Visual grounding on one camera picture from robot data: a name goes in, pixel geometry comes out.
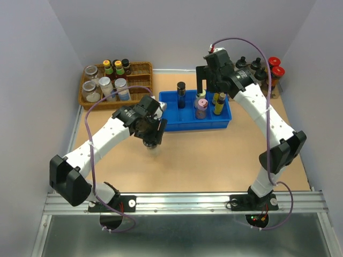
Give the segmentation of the beige cap yellow label bottle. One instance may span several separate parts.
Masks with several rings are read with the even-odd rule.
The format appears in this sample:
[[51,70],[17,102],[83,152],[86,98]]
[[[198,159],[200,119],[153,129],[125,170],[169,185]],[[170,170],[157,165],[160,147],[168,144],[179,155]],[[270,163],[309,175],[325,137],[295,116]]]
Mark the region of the beige cap yellow label bottle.
[[212,98],[212,104],[216,105],[218,98],[219,98],[219,93],[214,93],[213,98]]

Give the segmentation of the black gold cap bottle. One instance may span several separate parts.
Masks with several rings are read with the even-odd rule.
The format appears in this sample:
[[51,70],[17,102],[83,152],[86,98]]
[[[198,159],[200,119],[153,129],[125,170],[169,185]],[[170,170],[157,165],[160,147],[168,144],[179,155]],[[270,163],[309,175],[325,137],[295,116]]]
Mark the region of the black gold cap bottle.
[[185,107],[185,83],[182,81],[177,83],[177,105],[179,109]]

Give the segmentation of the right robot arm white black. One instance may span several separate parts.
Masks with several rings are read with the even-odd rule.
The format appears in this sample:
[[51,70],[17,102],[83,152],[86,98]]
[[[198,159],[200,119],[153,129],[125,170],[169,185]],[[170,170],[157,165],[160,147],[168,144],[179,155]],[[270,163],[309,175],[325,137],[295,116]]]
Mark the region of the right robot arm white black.
[[307,137],[296,132],[271,106],[248,69],[223,68],[212,71],[208,66],[196,67],[197,89],[225,93],[237,102],[260,128],[267,140],[267,150],[260,154],[260,172],[246,194],[230,196],[233,211],[259,211],[269,205],[273,189],[286,166],[298,156]]

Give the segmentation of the pink cap spice jar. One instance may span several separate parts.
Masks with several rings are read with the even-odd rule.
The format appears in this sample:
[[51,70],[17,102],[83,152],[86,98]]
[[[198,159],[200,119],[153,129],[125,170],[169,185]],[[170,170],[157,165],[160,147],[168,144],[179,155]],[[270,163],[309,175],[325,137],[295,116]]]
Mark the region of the pink cap spice jar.
[[196,118],[205,119],[206,111],[208,107],[208,101],[206,99],[199,99],[196,104]]

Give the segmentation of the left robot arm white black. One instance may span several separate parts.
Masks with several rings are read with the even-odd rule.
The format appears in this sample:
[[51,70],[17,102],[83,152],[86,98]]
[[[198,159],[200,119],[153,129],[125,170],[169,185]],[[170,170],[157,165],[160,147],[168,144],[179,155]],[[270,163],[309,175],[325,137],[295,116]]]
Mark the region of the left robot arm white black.
[[160,145],[167,125],[162,117],[166,109],[165,102],[148,95],[138,104],[120,107],[91,139],[65,156],[55,155],[50,160],[50,186],[73,207],[84,201],[97,201],[106,210],[115,210],[119,191],[108,183],[87,180],[88,174],[94,174],[95,164],[130,136],[142,139],[150,149]]

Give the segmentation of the silver lid glass jar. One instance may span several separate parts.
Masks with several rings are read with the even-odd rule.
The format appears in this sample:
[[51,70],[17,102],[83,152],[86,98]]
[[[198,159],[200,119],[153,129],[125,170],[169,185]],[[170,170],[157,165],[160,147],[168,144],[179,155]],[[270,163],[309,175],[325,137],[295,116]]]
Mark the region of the silver lid glass jar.
[[149,157],[157,157],[160,154],[160,147],[154,143],[143,142],[144,146],[147,149],[147,154]]

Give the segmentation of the small yellow label bottle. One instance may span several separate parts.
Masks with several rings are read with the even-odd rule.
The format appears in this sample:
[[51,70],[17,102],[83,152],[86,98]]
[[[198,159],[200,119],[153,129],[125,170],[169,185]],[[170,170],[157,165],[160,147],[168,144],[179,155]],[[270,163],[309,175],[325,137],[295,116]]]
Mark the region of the small yellow label bottle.
[[225,100],[226,100],[226,94],[220,93],[217,97],[217,101],[215,103],[215,107],[213,111],[215,115],[220,115],[222,113]]

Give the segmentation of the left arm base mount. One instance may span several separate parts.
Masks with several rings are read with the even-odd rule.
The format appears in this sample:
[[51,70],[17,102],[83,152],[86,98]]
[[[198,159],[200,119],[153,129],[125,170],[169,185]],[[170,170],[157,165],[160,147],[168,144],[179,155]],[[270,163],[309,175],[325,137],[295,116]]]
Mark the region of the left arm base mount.
[[[136,211],[136,200],[135,195],[117,195],[108,203],[112,209],[115,209],[124,213],[134,213]],[[99,202],[89,202],[88,204],[89,213],[111,213],[107,207]]]

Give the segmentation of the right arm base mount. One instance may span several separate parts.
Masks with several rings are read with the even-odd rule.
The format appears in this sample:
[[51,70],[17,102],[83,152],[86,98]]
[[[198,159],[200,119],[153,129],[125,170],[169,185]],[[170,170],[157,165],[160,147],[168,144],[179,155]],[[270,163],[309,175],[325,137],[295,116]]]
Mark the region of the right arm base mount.
[[254,194],[232,194],[226,202],[226,208],[232,211],[251,211],[278,210],[276,195],[271,193],[259,198]]

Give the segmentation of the yellow-green cap spice jar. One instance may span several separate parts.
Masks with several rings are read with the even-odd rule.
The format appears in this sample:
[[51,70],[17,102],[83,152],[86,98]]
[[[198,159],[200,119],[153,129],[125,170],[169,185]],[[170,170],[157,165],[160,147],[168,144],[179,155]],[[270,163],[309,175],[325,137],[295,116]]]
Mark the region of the yellow-green cap spice jar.
[[195,108],[197,107],[199,100],[204,99],[205,97],[206,97],[206,90],[204,89],[202,90],[201,93],[196,94],[195,101],[194,101]]

